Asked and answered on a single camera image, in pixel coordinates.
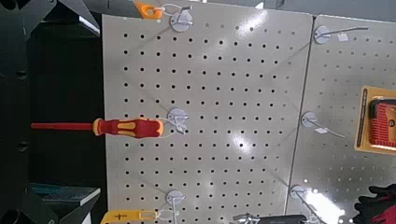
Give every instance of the red screwdriver shaft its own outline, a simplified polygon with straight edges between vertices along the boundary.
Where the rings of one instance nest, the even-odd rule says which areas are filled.
[[[32,123],[33,129],[92,131],[91,123]]]

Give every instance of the price tag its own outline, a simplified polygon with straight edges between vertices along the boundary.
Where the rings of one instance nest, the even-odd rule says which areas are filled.
[[[344,42],[344,41],[348,41],[349,39],[347,38],[347,34],[346,33],[340,33],[340,34],[338,34],[338,40],[340,42]]]
[[[317,131],[317,133],[327,133],[327,130],[322,128],[316,128],[315,131]]]

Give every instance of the orange tag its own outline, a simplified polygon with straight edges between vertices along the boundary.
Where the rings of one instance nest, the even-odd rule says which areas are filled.
[[[143,19],[159,20],[163,17],[163,12],[159,9],[155,10],[155,6],[153,5],[140,2],[134,2],[134,5],[137,7],[137,10],[139,10]]]

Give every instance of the screwdriver handle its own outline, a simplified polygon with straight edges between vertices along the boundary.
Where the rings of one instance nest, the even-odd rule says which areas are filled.
[[[99,136],[104,133],[126,135],[134,138],[159,137],[163,134],[163,122],[158,119],[103,120],[96,119],[93,132]]]

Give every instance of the pegboard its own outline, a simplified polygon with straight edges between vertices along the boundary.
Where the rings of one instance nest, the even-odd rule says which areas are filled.
[[[190,116],[185,135],[106,137],[109,209],[166,209],[178,189],[179,223],[283,215],[313,19],[188,4],[184,33],[103,16],[106,119]]]
[[[318,16],[315,27],[321,25],[369,30],[346,33],[346,42],[332,35],[326,44],[312,43],[302,112],[315,112],[320,124],[346,138],[300,126],[291,184],[308,189],[306,199],[328,224],[349,223],[358,197],[370,195],[369,186],[395,183],[394,157],[355,151],[353,143],[361,87],[396,88],[396,24]],[[287,213],[300,212],[307,209],[290,198]]]

